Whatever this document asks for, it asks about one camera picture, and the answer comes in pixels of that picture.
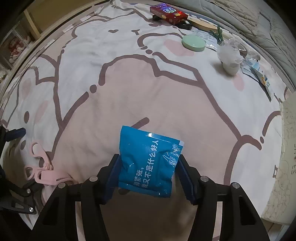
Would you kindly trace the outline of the pink scissors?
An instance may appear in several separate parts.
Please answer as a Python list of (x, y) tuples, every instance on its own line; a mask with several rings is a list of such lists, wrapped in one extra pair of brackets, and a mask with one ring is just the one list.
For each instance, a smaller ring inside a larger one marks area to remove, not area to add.
[(38, 184), (50, 186), (57, 186), (63, 182), (76, 182), (69, 174), (54, 170), (47, 153), (38, 142), (32, 143), (30, 152), (32, 157), (40, 158), (44, 162), (42, 167), (25, 166), (24, 173), (26, 180), (33, 179)]

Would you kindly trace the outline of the blue snack packet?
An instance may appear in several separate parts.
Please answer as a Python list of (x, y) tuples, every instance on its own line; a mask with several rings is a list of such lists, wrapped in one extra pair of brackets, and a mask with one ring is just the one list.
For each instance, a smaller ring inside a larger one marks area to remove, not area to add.
[(169, 198), (184, 142), (129, 126), (120, 132), (121, 171), (119, 188)]

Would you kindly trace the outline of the cartoon print blanket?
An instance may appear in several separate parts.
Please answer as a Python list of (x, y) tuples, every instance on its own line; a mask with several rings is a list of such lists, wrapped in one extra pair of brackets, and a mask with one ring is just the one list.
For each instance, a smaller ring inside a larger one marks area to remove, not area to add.
[(118, 151), (122, 126), (184, 141), (183, 154), (201, 174), (238, 181), (256, 210), (279, 221), (292, 203), (280, 161), (280, 101), (290, 91), (269, 61), (260, 63), (275, 98), (238, 72), (228, 76), (212, 50), (194, 53), (172, 27), (152, 27), (141, 7), (101, 7), (63, 34), (11, 82), (1, 121), (27, 134), (5, 146), (9, 180), (25, 182), (25, 165), (40, 142), (54, 169), (82, 182)]

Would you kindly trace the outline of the wooden bedside shelf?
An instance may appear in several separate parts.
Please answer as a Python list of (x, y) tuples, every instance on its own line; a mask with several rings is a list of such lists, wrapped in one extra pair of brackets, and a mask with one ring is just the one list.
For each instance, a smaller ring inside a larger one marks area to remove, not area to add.
[(67, 13), (55, 21), (42, 33), (37, 28), (30, 12), (26, 9), (23, 17), (1, 41), (1, 99), (16, 76), (27, 68), (54, 41), (72, 27), (76, 27), (88, 17), (93, 16), (96, 7), (107, 1), (92, 1)]

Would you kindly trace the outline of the white blue sachet packet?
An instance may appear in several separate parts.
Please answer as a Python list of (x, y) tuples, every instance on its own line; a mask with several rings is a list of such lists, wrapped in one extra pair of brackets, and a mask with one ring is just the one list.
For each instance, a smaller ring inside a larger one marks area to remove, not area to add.
[(259, 80), (261, 85), (263, 86), (265, 92), (267, 93), (268, 98), (270, 100), (272, 100), (274, 92), (273, 92), (273, 90), (271, 88), (270, 82), (269, 82), (266, 74), (260, 68), (259, 64), (256, 63), (256, 64), (252, 65), (251, 66), (251, 71), (257, 77), (257, 79)]

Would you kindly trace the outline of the brown tape roll in bag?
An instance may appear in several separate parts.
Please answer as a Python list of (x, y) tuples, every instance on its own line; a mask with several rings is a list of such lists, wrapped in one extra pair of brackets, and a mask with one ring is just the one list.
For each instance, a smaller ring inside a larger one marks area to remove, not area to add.
[(247, 47), (245, 47), (243, 44), (238, 44), (237, 48), (240, 52), (240, 55), (244, 58), (245, 62), (247, 63), (247, 65), (252, 66), (260, 61), (260, 55), (255, 51), (247, 49)]

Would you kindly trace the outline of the green round compact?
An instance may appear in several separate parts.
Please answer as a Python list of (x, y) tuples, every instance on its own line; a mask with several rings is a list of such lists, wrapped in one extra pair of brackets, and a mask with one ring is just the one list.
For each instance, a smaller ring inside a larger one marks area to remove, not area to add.
[(197, 35), (186, 35), (182, 38), (182, 45), (192, 51), (201, 52), (206, 47), (206, 42)]

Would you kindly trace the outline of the paper receipt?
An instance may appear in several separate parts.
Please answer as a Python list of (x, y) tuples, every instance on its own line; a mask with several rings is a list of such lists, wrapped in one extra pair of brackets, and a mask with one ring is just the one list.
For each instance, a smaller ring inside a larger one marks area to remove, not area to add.
[(214, 51), (217, 50), (217, 46), (218, 46), (217, 39), (214, 38), (211, 34), (198, 29), (195, 29), (194, 33), (205, 41), (206, 48), (212, 49)]

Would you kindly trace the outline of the green clothes peg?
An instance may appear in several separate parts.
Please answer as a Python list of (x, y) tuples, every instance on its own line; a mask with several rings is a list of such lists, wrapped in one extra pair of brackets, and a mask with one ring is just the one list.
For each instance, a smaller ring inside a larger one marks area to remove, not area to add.
[(222, 35), (222, 30), (219, 26), (217, 26), (217, 30), (213, 31), (210, 30), (210, 34), (217, 40), (217, 44), (221, 45), (224, 41), (223, 35)]

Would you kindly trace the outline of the wooden fan paddle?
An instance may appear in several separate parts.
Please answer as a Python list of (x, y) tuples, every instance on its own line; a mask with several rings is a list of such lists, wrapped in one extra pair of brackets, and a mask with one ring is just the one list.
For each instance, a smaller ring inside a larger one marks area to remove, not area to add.
[[(199, 18), (194, 18), (193, 16), (188, 16), (187, 21), (189, 21), (195, 28), (199, 30), (208, 32), (208, 33), (215, 33), (218, 34), (218, 26), (214, 25), (213, 23)], [(222, 37), (226, 39), (230, 39), (233, 37), (233, 34), (228, 30), (224, 30), (220, 28)]]

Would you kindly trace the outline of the grey beige quilt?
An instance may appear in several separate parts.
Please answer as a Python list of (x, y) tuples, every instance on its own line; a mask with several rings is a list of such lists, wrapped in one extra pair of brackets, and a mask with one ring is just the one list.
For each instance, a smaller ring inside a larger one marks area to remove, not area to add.
[(272, 56), (295, 83), (295, 38), (265, 1), (180, 1), (179, 5), (239, 30)]

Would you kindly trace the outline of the red cigarette box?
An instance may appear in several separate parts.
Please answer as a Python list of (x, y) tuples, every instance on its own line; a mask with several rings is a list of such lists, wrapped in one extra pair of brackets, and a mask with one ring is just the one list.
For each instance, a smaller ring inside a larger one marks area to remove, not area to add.
[(186, 13), (166, 3), (151, 6), (149, 10), (154, 16), (157, 16), (172, 25), (186, 21), (188, 18)]

